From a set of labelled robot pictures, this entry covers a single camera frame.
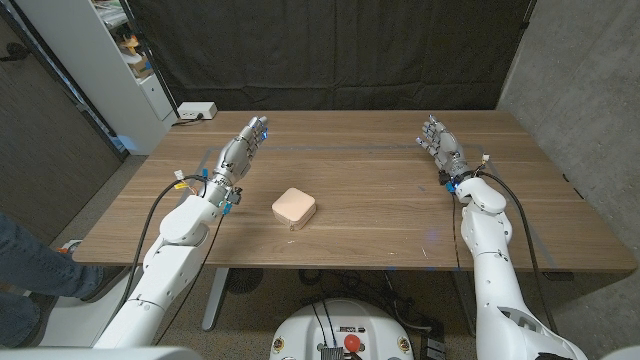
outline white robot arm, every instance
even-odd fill
[[[574,344],[545,327],[527,308],[507,245],[512,227],[506,200],[474,177],[462,147],[434,116],[417,142],[449,177],[462,209],[462,237],[474,260],[476,351],[479,360],[586,360]]]
[[[213,239],[207,223],[238,204],[233,185],[251,167],[267,138],[267,118],[254,117],[221,151],[211,179],[160,224],[160,235],[144,257],[144,274],[94,348],[148,346],[171,302],[193,281]]]

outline black backdrop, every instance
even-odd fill
[[[493,109],[529,0],[130,1],[177,104]]]

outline power strip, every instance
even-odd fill
[[[202,119],[213,119],[218,112],[216,104],[211,102],[183,102],[178,107],[178,113],[182,120],[193,120],[202,114]]]

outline gray wall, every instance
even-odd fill
[[[498,109],[640,259],[640,2],[538,1]],[[640,345],[640,272],[547,290],[559,331],[590,358]]]

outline jeans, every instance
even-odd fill
[[[0,212],[0,282],[45,295],[81,298],[102,280],[102,267],[82,266],[39,242]],[[38,324],[40,309],[25,296],[0,292],[0,344],[14,347]]]

